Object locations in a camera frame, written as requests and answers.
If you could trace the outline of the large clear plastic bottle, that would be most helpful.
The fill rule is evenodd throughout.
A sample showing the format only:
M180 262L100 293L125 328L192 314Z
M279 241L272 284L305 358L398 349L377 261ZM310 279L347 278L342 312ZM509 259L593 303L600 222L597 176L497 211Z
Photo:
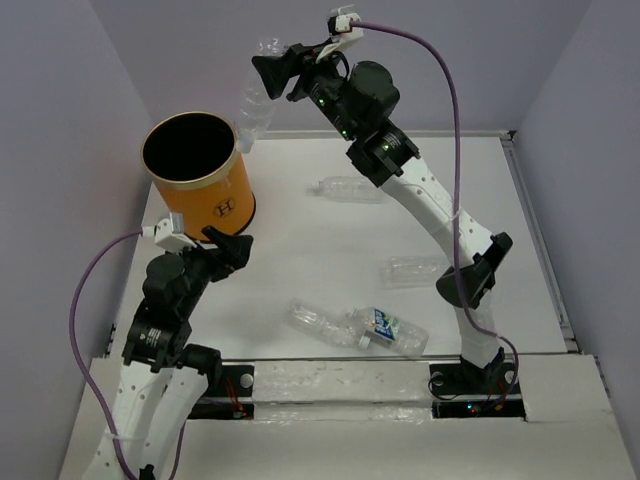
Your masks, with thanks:
M266 134L276 106L277 102L269 98L258 71L249 63L235 120L236 148L241 154L248 154L256 141Z

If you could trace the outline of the clear bottle white cap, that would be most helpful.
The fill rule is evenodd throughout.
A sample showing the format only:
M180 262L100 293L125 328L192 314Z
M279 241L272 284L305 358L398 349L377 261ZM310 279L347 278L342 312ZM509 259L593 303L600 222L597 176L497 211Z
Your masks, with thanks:
M370 346L365 324L355 316L335 314L299 299L288 304L285 322L333 347L365 350Z

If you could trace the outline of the small clear crushed bottle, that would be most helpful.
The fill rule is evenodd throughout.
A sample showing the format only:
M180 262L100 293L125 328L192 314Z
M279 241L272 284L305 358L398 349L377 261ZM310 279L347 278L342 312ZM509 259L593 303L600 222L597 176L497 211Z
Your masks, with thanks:
M390 289L433 287L448 266L437 256L391 257L381 267L382 282Z

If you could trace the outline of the blue-labelled plastic bottle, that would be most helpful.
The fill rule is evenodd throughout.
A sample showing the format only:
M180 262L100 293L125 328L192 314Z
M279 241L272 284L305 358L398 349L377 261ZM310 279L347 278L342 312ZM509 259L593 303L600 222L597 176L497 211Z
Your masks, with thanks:
M380 347L396 355L419 358L423 355L429 333L379 308L355 309L344 317L355 336L355 345L362 349Z

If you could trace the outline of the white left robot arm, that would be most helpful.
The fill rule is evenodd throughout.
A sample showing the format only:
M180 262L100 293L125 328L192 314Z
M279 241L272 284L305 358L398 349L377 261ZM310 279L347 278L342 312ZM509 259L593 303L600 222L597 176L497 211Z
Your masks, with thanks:
M143 298L122 350L113 404L86 479L157 479L178 458L197 401L221 383L221 354L189 343L189 319L207 287L244 268L254 239L206 226L205 248L163 221L153 229L163 250L146 266Z

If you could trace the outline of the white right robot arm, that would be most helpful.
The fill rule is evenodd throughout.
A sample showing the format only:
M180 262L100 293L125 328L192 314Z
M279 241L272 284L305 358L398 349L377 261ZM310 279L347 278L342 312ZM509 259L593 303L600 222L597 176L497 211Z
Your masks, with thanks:
M495 336L489 293L513 241L479 225L430 172L418 147L389 116L400 99L389 71L361 61L341 75L336 51L295 44L279 56L256 55L251 64L270 99L309 99L349 142L356 170L396 200L429 233L450 266L436 282L455 312L461 337L460 379L482 392L497 378L504 349Z

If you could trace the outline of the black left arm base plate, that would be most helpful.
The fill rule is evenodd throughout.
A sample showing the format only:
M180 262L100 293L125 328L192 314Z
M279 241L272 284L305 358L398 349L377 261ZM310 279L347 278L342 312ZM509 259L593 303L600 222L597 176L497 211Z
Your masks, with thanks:
M254 418L252 364L224 364L218 384L196 402L189 420L245 421Z

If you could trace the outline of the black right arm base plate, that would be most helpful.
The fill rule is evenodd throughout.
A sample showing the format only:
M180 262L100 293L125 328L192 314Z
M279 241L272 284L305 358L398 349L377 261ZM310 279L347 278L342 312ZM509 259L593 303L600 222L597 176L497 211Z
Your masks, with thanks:
M516 384L506 397L513 380L513 363L508 361L497 370L488 383L470 383L463 375L460 363L429 365L427 388L433 401L432 417L444 419L519 418L525 419L525 407L520 385Z

